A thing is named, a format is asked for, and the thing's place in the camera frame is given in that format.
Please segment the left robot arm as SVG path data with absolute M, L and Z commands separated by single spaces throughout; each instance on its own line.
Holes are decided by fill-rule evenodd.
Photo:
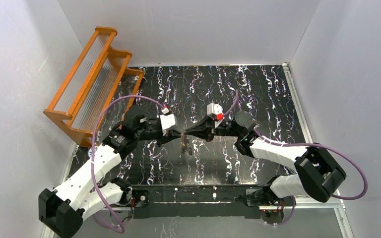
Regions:
M 159 117 L 149 118 L 143 106 L 131 106 L 102 144 L 95 147 L 94 159 L 89 159 L 55 189 L 44 189 L 39 194 L 39 220 L 59 237 L 71 238 L 84 220 L 107 205 L 133 204 L 129 182 L 122 178 L 114 178 L 103 186 L 97 182 L 129 155 L 138 141 L 156 140 L 165 144 L 180 138 L 176 126 L 176 116 L 167 108 Z

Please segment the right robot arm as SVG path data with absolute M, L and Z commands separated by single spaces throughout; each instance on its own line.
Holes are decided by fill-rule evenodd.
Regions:
M 236 137 L 234 143 L 242 154 L 254 159 L 266 159 L 294 171 L 289 176 L 272 178 L 262 187 L 256 200 L 272 203 L 289 196 L 309 196 L 325 203 L 347 175 L 334 157 L 320 144 L 296 146 L 268 141 L 257 135 L 252 116 L 237 112 L 232 120 L 218 121 L 218 117 L 205 116 L 185 130 L 186 135 L 211 141 L 215 136 Z

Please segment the white keyring holder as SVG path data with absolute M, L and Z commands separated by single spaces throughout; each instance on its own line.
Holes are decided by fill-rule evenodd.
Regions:
M 181 147 L 182 147 L 183 153 L 186 153 L 187 155 L 190 155 L 190 156 L 193 154 L 192 146 L 186 134 L 182 134 L 181 136 Z

